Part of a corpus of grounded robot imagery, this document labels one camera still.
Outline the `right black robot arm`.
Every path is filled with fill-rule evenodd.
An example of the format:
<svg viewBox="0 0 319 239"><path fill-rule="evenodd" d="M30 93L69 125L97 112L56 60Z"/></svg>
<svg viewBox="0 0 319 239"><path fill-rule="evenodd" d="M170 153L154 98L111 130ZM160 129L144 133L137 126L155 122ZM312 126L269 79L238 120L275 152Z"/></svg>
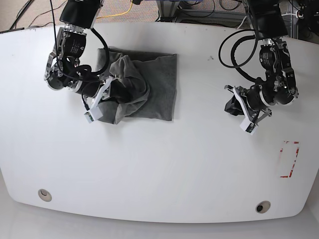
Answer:
<svg viewBox="0 0 319 239"><path fill-rule="evenodd" d="M115 101L127 103L132 95L115 77L108 85L102 78L110 65L110 52L106 41L94 29L93 25L103 6L101 0L69 0L64 7L60 21L65 25L54 30L54 47L49 54L44 79L54 90L69 88L81 95L84 107L89 110L87 99L93 102ZM86 47L85 29L91 32L103 44L102 52L106 56L102 67L93 71L90 65L82 65L80 57Z"/></svg>

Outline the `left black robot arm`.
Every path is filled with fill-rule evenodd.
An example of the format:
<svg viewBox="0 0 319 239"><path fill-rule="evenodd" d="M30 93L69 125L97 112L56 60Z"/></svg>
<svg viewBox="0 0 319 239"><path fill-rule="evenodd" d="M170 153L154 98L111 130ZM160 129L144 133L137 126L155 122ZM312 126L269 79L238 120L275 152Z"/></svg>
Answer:
<svg viewBox="0 0 319 239"><path fill-rule="evenodd" d="M291 66L287 43L282 40L288 34L278 0L245 0L244 7L253 32L252 35L238 39L230 52L232 64L229 68L237 72L253 85L243 87L225 86L233 97L225 105L225 111L233 116L244 115L249 126L267 116L270 107L276 104L288 105L298 98L295 73ZM235 60L237 47L248 40L262 42L259 61L265 69L266 79L251 77L242 70L243 64Z"/></svg>

